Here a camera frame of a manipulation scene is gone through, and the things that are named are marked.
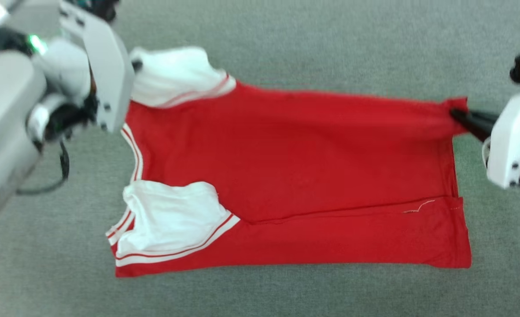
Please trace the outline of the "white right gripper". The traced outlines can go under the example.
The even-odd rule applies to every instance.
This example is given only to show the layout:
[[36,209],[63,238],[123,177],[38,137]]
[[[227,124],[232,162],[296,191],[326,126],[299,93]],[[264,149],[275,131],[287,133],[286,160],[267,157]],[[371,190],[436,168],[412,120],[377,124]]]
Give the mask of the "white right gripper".
[[503,189],[520,185],[520,93],[509,99],[501,114],[451,109],[450,115],[480,142],[487,178]]

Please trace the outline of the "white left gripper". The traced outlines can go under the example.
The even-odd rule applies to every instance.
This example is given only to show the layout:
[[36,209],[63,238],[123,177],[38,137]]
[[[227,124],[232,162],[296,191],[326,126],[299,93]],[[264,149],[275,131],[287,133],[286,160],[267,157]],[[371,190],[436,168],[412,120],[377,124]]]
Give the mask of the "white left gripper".
[[107,132],[123,127],[140,59],[131,61],[114,30],[118,0],[61,0],[61,28],[88,60],[89,97],[95,102],[95,122]]

